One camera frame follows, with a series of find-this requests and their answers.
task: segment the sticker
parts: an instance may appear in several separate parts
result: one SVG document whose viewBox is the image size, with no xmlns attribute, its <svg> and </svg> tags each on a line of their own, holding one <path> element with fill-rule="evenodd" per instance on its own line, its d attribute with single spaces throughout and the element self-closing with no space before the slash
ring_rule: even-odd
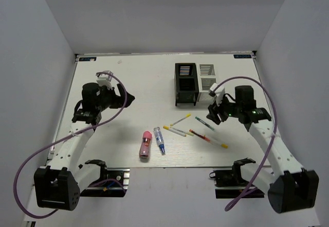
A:
<svg viewBox="0 0 329 227">
<path fill-rule="evenodd" d="M 80 57 L 79 61 L 96 61 L 96 57 Z"/>
<path fill-rule="evenodd" d="M 233 55 L 235 59 L 251 59 L 251 55 Z"/>
</svg>

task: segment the marker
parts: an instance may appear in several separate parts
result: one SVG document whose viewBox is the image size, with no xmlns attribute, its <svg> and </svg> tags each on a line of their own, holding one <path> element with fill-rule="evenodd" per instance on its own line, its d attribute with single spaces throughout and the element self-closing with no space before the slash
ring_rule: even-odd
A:
<svg viewBox="0 0 329 227">
<path fill-rule="evenodd" d="M 210 141 L 208 141 L 209 143 L 213 144 L 213 145 L 219 145 L 220 143 L 215 140 L 214 138 L 208 138 Z M 227 149 L 228 148 L 228 145 L 226 144 L 221 144 L 221 147 Z"/>
<path fill-rule="evenodd" d="M 210 139 L 208 139 L 208 138 L 205 137 L 205 136 L 202 136 L 201 134 L 198 134 L 198 133 L 194 132 L 192 129 L 190 129 L 190 132 L 193 133 L 193 134 L 195 134 L 196 136 L 198 136 L 198 137 L 204 139 L 205 141 L 210 142 Z"/>
<path fill-rule="evenodd" d="M 185 132 L 185 131 L 181 131 L 181 130 L 179 130 L 179 129 L 177 129 L 177 128 L 171 128 L 171 129 L 176 130 L 176 131 L 181 132 L 181 133 L 184 133 L 184 134 L 187 134 L 187 135 L 190 135 L 190 136 L 194 136 L 193 133 Z"/>
<path fill-rule="evenodd" d="M 176 125 L 177 123 L 181 122 L 182 120 L 185 120 L 187 117 L 191 116 L 191 114 L 187 114 L 185 117 L 183 117 L 182 119 L 170 124 L 170 126 L 172 127 L 173 125 Z"/>
<path fill-rule="evenodd" d="M 186 134 L 182 134 L 182 133 L 180 133 L 180 132 L 178 132 L 176 130 L 173 130 L 172 128 L 169 128 L 167 126 L 164 126 L 163 128 L 166 129 L 166 130 L 168 130 L 168 131 L 170 131 L 170 132 L 176 133 L 176 134 L 178 134 L 180 136 L 186 137 Z"/>
<path fill-rule="evenodd" d="M 156 143 L 158 144 L 162 154 L 165 154 L 165 142 L 163 141 L 162 133 L 159 127 L 153 129 Z"/>
<path fill-rule="evenodd" d="M 200 121 L 203 125 L 205 125 L 207 128 L 210 128 L 212 131 L 215 132 L 215 129 L 210 126 L 208 123 L 206 123 L 205 121 L 201 120 L 199 117 L 195 117 L 195 119 L 197 119 L 198 121 Z"/>
<path fill-rule="evenodd" d="M 145 131 L 142 138 L 142 144 L 139 149 L 139 158 L 141 159 L 149 158 L 151 140 L 152 140 L 152 134 L 149 131 Z"/>
</svg>

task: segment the wooden surface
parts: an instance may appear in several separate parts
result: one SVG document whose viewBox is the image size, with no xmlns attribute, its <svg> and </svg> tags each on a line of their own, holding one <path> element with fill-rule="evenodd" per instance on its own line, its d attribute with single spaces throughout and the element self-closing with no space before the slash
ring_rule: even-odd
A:
<svg viewBox="0 0 329 227">
<path fill-rule="evenodd" d="M 96 82 L 95 73 L 112 71 L 127 91 L 136 97 L 112 122 L 97 128 L 84 149 L 80 162 L 89 159 L 106 161 L 108 167 L 217 167 L 231 166 L 235 160 L 246 157 L 258 163 L 264 153 L 245 127 L 237 119 L 228 119 L 217 126 L 206 119 L 207 105 L 175 107 L 174 64 L 215 63 L 220 80 L 233 76 L 249 76 L 259 79 L 252 59 L 234 59 L 233 55 L 131 55 L 103 56 L 94 62 L 78 62 L 71 86 L 66 110 L 57 139 L 67 135 L 74 113 L 74 106 L 81 99 L 82 85 Z M 225 84 L 226 92 L 234 96 L 234 87 L 249 84 L 254 88 L 258 107 L 268 105 L 263 91 L 251 81 L 233 80 Z M 118 110 L 102 112 L 102 120 L 109 119 Z M 197 136 L 181 137 L 162 128 L 191 113 L 192 116 L 175 125 L 176 128 L 194 131 L 216 138 L 229 146 L 212 145 Z M 206 121 L 216 129 L 211 131 L 195 119 Z M 151 156 L 147 162 L 138 157 L 142 134 L 154 127 L 161 127 L 166 154 L 161 155 L 155 140 L 151 144 Z"/>
</svg>

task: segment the pink bottle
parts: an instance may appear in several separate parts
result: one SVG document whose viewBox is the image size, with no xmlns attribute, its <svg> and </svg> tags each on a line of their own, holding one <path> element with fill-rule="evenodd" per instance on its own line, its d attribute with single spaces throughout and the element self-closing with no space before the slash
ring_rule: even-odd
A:
<svg viewBox="0 0 329 227">
<path fill-rule="evenodd" d="M 141 159 L 149 158 L 151 140 L 152 140 L 152 134 L 149 131 L 145 131 L 143 134 L 143 141 L 139 149 L 139 157 Z"/>
</svg>

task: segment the pen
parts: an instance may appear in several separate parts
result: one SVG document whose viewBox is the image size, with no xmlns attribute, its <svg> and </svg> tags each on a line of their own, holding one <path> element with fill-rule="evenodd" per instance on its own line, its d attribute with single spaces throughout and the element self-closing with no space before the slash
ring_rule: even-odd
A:
<svg viewBox="0 0 329 227">
<path fill-rule="evenodd" d="M 208 139 L 208 138 L 205 137 L 205 136 L 202 136 L 201 134 L 198 134 L 198 133 L 194 132 L 192 129 L 190 129 L 190 132 L 193 133 L 193 134 L 195 134 L 196 136 L 198 136 L 198 137 L 204 139 L 205 141 L 210 142 L 210 139 Z"/>
<path fill-rule="evenodd" d="M 215 131 L 215 129 L 210 126 L 208 123 L 206 123 L 205 121 L 201 120 L 199 117 L 195 117 L 195 119 L 197 119 L 198 121 L 200 121 L 203 125 L 205 125 L 207 128 L 210 128 L 212 131 Z"/>
<path fill-rule="evenodd" d="M 213 144 L 213 145 L 221 145 L 221 147 L 223 147 L 223 148 L 225 148 L 225 149 L 227 149 L 228 148 L 228 145 L 226 145 L 226 144 L 221 144 L 221 143 L 219 143 L 217 140 L 215 140 L 215 139 L 213 139 L 213 138 L 208 138 L 209 139 L 209 143 L 211 143 L 211 144 Z"/>
<path fill-rule="evenodd" d="M 181 133 L 184 133 L 184 134 L 187 134 L 187 135 L 190 135 L 190 136 L 194 136 L 194 134 L 191 133 L 191 132 L 181 131 L 181 130 L 179 130 L 179 129 L 177 129 L 177 128 L 173 128 L 173 127 L 171 127 L 171 129 L 174 129 L 174 130 L 176 130 L 176 131 L 178 131 L 178 132 L 181 132 Z"/>
<path fill-rule="evenodd" d="M 173 130 L 172 128 L 169 128 L 167 126 L 164 126 L 163 128 L 166 129 L 166 130 L 168 130 L 168 131 L 170 131 L 170 132 L 176 133 L 176 134 L 178 134 L 180 136 L 186 137 L 186 134 L 180 133 L 180 132 L 178 132 L 176 130 Z"/>
<path fill-rule="evenodd" d="M 185 119 L 186 119 L 187 117 L 189 117 L 189 116 L 191 116 L 191 114 L 187 114 L 187 115 L 186 115 L 185 117 L 183 117 L 182 119 L 180 119 L 180 120 L 178 120 L 178 121 L 176 121 L 176 122 L 170 124 L 170 126 L 173 126 L 173 125 L 175 125 L 175 124 L 181 122 L 182 120 L 185 120 Z"/>
</svg>

